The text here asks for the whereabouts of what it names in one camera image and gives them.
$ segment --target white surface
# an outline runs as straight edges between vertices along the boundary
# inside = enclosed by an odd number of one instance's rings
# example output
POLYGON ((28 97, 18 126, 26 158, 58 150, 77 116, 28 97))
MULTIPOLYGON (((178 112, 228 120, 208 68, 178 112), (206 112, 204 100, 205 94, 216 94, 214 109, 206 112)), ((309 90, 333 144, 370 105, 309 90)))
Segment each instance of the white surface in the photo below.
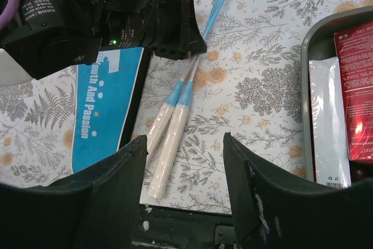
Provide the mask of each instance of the white surface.
POLYGON ((0 48, 0 87, 14 86, 33 78, 2 48, 0 48))
POLYGON ((309 62, 316 182, 351 186, 338 58, 309 62))
POLYGON ((177 105, 174 110, 167 130, 166 141, 147 191, 153 198, 162 199, 166 195, 168 178, 174 165, 177 148, 180 144, 184 126, 187 123, 188 114, 189 108, 185 106, 177 105))
POLYGON ((174 107, 164 103, 159 109, 159 112, 154 120, 152 127, 147 133, 147 158, 146 164, 150 162, 154 151, 157 149, 159 140, 161 139, 166 127, 169 125, 174 112, 174 107))
MULTIPOLYGON (((201 31, 212 3, 195 0, 201 31)), ((145 174, 141 203, 230 213, 223 164, 226 132, 257 155, 305 178, 300 46, 317 21, 372 4, 373 0, 227 0, 207 40, 208 53, 201 55, 166 197, 147 194, 164 145, 161 140, 145 174)), ((135 135, 148 131, 180 78, 180 69, 189 64, 152 59, 135 135)))

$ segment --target white package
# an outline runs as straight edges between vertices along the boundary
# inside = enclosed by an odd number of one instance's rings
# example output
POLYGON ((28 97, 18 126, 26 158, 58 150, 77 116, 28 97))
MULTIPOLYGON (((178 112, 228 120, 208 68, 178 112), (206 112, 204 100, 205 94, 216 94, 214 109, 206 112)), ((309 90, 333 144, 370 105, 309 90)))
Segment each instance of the white package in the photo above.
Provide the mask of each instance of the white package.
POLYGON ((316 182, 351 186, 338 58, 309 61, 316 182))

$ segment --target table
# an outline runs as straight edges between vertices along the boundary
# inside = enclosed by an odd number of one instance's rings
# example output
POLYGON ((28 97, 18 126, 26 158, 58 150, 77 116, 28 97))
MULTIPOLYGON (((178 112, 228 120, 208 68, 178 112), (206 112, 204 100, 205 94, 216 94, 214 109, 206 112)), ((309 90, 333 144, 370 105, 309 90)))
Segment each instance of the table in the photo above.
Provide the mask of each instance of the table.
MULTIPOLYGON (((212 0, 196 0, 203 30, 212 0)), ((332 13, 373 0, 228 0, 207 41, 193 87, 192 109, 169 179, 167 197, 142 204, 230 213, 223 135, 231 132, 265 159, 305 177, 300 45, 332 13)), ((188 61, 154 57, 133 137, 145 134, 188 61)), ((71 173, 75 68, 0 90, 0 181, 48 185, 71 173)))

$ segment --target white grip tape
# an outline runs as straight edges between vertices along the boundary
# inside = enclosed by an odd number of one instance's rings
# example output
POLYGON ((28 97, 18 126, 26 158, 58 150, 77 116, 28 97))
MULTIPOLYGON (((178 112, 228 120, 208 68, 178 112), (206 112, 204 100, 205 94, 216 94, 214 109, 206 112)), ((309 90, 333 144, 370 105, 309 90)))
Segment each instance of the white grip tape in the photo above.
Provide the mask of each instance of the white grip tape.
POLYGON ((166 194, 168 178, 174 165, 177 148, 180 144, 184 126, 187 123, 188 114, 188 107, 176 106, 157 167, 147 189, 148 195, 153 198, 162 199, 166 194))
POLYGON ((150 159, 152 158, 166 126, 170 123, 170 119, 173 115, 174 109, 175 107, 169 106, 166 103, 164 103, 161 109, 159 109, 156 119, 154 120, 153 125, 150 127, 150 130, 147 133, 146 164, 148 164, 150 159))

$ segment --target purple cable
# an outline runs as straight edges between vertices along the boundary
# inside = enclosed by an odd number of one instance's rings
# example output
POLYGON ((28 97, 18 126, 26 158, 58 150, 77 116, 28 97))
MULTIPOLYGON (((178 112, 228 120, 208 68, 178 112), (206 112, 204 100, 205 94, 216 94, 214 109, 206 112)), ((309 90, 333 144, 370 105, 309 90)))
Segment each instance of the purple cable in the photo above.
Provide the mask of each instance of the purple cable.
POLYGON ((8 0, 4 11, 0 15, 0 31, 13 19, 19 8, 19 0, 8 0))

